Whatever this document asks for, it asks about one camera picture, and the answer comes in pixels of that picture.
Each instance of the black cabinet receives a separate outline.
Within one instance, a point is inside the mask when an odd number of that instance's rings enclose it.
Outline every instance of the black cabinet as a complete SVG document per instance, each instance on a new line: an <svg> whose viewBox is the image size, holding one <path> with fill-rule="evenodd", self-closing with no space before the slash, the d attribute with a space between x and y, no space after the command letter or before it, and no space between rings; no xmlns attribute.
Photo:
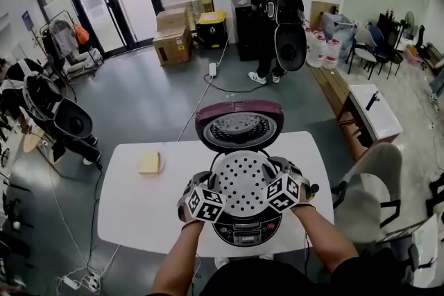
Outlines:
<svg viewBox="0 0 444 296"><path fill-rule="evenodd" d="M252 13L250 0L231 0L234 35L239 57L242 61L256 60L259 41L251 28L249 16Z"/></svg>

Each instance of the black backpack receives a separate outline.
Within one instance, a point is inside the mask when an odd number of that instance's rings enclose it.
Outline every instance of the black backpack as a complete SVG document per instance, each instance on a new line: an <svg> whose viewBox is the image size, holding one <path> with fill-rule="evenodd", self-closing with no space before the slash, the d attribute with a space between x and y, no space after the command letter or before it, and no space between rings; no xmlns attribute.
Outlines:
<svg viewBox="0 0 444 296"><path fill-rule="evenodd" d="M280 24L302 24L304 3L302 0L266 0L265 15Z"/></svg>

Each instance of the sign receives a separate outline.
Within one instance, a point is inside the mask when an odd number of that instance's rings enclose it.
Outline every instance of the sign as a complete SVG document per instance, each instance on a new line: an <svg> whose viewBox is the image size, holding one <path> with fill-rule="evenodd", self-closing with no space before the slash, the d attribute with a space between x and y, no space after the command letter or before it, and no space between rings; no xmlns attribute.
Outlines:
<svg viewBox="0 0 444 296"><path fill-rule="evenodd" d="M32 31L34 27L33 20L31 19L31 16L29 15L28 11L25 11L25 13L22 15L23 22L25 23L26 28L28 31Z"/></svg>

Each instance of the cardboard box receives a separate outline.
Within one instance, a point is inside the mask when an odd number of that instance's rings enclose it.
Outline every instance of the cardboard box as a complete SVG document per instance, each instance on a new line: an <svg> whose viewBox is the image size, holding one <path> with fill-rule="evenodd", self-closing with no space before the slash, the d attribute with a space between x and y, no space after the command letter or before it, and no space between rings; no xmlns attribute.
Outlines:
<svg viewBox="0 0 444 296"><path fill-rule="evenodd" d="M185 8L159 12L153 46L160 65L188 62L192 38Z"/></svg>

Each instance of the maroon rice cooker lid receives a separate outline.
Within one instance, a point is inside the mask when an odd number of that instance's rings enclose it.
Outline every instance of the maroon rice cooker lid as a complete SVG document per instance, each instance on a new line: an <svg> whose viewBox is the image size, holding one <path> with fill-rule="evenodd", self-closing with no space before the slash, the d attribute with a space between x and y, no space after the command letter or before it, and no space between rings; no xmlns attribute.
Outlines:
<svg viewBox="0 0 444 296"><path fill-rule="evenodd" d="M265 100L218 103L196 113L199 139L219 153L264 149L277 139L283 125L282 106Z"/></svg>

